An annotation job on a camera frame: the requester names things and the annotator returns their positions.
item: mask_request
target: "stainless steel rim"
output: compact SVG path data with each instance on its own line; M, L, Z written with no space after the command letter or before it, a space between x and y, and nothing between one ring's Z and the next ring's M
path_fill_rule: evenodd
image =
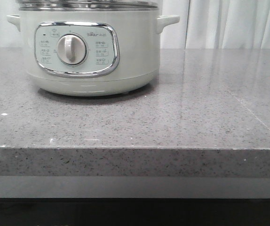
M146 11L157 3L134 0L16 0L21 11Z

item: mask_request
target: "control panel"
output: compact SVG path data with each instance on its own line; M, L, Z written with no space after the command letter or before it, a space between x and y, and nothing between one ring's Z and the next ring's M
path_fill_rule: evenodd
M111 26L102 23L42 23L35 33L35 57L49 74L106 75L119 64L118 38Z

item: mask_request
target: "white curtain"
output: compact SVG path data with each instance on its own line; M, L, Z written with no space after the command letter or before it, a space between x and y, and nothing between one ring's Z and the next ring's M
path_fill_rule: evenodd
M270 48L270 0L191 0L186 48Z

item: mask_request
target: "side handle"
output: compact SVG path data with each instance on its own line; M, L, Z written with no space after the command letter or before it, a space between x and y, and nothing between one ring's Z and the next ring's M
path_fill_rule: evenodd
M168 15L157 18L157 33L161 34L166 26L180 22L180 16Z
M15 25L20 30L20 16L19 15L7 15L8 22Z

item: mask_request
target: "white knob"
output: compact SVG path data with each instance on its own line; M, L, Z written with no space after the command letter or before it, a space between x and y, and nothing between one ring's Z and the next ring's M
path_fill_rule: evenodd
M87 48L80 37L68 34L60 38L57 52L63 62L69 65L77 65L86 57Z

